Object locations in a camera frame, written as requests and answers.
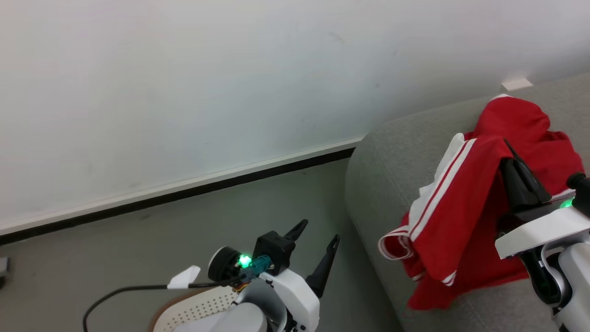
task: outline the white stripe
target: white stripe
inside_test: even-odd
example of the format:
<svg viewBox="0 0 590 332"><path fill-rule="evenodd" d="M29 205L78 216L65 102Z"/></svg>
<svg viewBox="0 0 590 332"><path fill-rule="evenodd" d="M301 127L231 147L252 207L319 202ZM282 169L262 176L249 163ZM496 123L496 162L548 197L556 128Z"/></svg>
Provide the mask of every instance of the white stripe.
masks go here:
<svg viewBox="0 0 590 332"><path fill-rule="evenodd" d="M398 261L400 259L410 258L414 255L414 252L409 248L408 232L406 232L405 230L400 230L403 227L407 227L407 226L402 226L399 229L396 229L391 233L387 233L386 235L382 236L379 239L379 242L377 243L377 248L379 249L379 252L381 253L381 255L383 255L383 257L385 257L391 261ZM397 257L397 256L392 255L389 251L387 251L387 248L385 247L385 239L388 237L391 237L391 236L395 236L398 238L399 244L406 251L406 254L404 256Z"/></svg>
<svg viewBox="0 0 590 332"><path fill-rule="evenodd" d="M455 281L455 276L457 275L457 271L451 273L448 275L448 277L444 278L442 280L443 284L450 286L453 284L453 282Z"/></svg>
<svg viewBox="0 0 590 332"><path fill-rule="evenodd" d="M497 95L496 97L494 97L494 98L490 99L490 101L492 101L492 100L494 100L494 99L498 99L498 98L504 98L504 97L511 97L511 96L509 96L509 95L507 95L507 94L505 94L505 93L502 93L502 94L500 94L500 95Z"/></svg>
<svg viewBox="0 0 590 332"><path fill-rule="evenodd" d="M455 277L456 274L457 274L457 271L449 274L448 277L446 277L446 278L444 278L442 280L442 282L445 283L445 284L448 283L448 282L450 282Z"/></svg>
<svg viewBox="0 0 590 332"><path fill-rule="evenodd" d="M424 274L425 274L425 273L426 273L426 272L422 272L422 273L420 273L420 274L419 274L419 275L417 275L417 276L413 276L413 277L412 277L412 280L414 280L414 281L418 281L418 280L422 279L422 277L424 276Z"/></svg>
<svg viewBox="0 0 590 332"><path fill-rule="evenodd" d="M441 161L438 163L437 171L434 173L432 183L426 187L420 188L420 197L418 197L418 199L416 199L409 208L408 224L410 230L413 229L416 224L418 224L418 221L426 209L426 205L430 201L434 190L440 185L440 181L442 181L442 175L444 175L448 168L451 167L452 161L457 158L459 152L461 152L461 148L465 145L465 143L465 136L463 134L459 133L453 136L451 143L448 145L447 150L444 153L444 156L442 156Z"/></svg>
<svg viewBox="0 0 590 332"><path fill-rule="evenodd" d="M455 160L455 163L453 164L453 167L451 167L451 169L449 170L447 177L445 177L444 181L440 184L440 187L438 189L436 196L434 196L434 198L432 198L432 201L430 202L430 205L426 209L426 212L424 213L422 220L419 221L419 223L414 227L414 229L410 233L409 238L412 241L416 241L416 238L420 235L420 233L422 233L422 231L424 230L424 227L426 227L426 225L428 224L428 220L430 219L430 217L432 216L432 213L436 209L438 202L440 202L440 200L443 198L444 194L447 192L447 189L449 188L449 186L453 182L453 179L455 178L455 175L457 175L457 172L459 172L459 168L461 168L461 165L463 165L463 162L467 158L467 155L469 154L469 151L471 150L471 147L473 146L473 144L475 143L476 140L477 140L477 138L474 138L474 139L470 139L469 141L466 142L465 148L463 149L461 154Z"/></svg>
<svg viewBox="0 0 590 332"><path fill-rule="evenodd" d="M387 233L387 235L389 235L389 234L398 234L398 233L400 233L400 234L401 233L408 234L408 225L400 226L400 227L392 230L391 232Z"/></svg>
<svg viewBox="0 0 590 332"><path fill-rule="evenodd" d="M453 277L453 278L451 279L451 281L449 281L448 283L446 283L446 284L445 284L445 286L449 286L449 287L450 287L450 286L452 286L452 285L453 285L453 283L455 283L455 277Z"/></svg>

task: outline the wire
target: wire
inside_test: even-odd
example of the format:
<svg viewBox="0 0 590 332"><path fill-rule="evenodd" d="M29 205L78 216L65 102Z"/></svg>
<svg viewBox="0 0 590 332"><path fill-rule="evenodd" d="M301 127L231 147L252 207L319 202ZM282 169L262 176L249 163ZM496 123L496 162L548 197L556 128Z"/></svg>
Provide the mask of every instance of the wire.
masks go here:
<svg viewBox="0 0 590 332"><path fill-rule="evenodd" d="M241 284L241 285L240 285L240 286L238 286L238 287L234 287L234 291L236 291L236 292L238 292L238 293L239 293L239 292L243 291L243 290L244 290L244 288L246 288L246 286L247 286L247 285L249 285L249 284L250 284L249 282L246 282L246 283L244 283L244 284Z"/></svg>
<svg viewBox="0 0 590 332"><path fill-rule="evenodd" d="M216 281L216 282L207 282L204 284L189 284L188 288L206 288L206 287L214 287L214 286L225 286L235 281L240 281L245 275L236 276L235 278L231 278L228 280L223 281ZM117 290L114 290L107 295L101 297L98 301L96 301L93 305L86 310L84 314L84 318L82 318L82 326L84 328L84 332L88 332L88 326L86 325L86 320L88 320L88 316L90 313L98 307L101 303L105 302L109 298L123 292L130 292L130 291L151 291L154 289L168 289L168 285L147 285L147 286L130 286L130 287L123 287Z"/></svg>

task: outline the red jacket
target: red jacket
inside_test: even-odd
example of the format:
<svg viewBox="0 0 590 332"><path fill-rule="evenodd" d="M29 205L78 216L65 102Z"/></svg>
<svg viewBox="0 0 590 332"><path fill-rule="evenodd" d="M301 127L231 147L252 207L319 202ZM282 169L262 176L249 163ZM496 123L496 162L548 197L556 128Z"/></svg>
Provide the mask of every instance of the red jacket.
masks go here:
<svg viewBox="0 0 590 332"><path fill-rule="evenodd" d="M568 176L584 168L568 136L549 125L537 105L500 95L474 131L453 137L434 182L379 241L381 253L419 281L411 308L448 308L472 289L528 278L518 258L500 260L494 247L497 219L509 211L499 165L512 157L506 138L551 195L566 190Z"/></svg>

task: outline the green led light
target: green led light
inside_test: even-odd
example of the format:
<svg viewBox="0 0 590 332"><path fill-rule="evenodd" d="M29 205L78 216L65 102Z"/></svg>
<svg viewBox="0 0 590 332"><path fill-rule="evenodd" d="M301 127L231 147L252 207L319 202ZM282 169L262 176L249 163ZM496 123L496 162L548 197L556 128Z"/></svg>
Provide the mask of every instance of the green led light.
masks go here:
<svg viewBox="0 0 590 332"><path fill-rule="evenodd" d="M559 206L559 208L562 209L564 207L570 207L570 206L572 206L572 201L573 201L573 198L570 198L569 200L563 201L563 203L561 203L561 205Z"/></svg>
<svg viewBox="0 0 590 332"><path fill-rule="evenodd" d="M248 255L240 255L240 259L238 260L242 269L247 268L252 263L252 259Z"/></svg>

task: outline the baseboard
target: baseboard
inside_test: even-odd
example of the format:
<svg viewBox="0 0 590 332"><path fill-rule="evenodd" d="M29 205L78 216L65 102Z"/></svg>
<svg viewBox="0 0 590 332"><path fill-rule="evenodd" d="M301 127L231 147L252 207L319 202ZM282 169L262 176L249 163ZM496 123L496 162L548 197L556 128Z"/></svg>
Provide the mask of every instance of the baseboard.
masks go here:
<svg viewBox="0 0 590 332"><path fill-rule="evenodd" d="M98 201L69 210L0 225L0 245L56 230L74 227L150 206L209 193L233 185L344 159L352 154L360 138L290 154L203 177Z"/></svg>

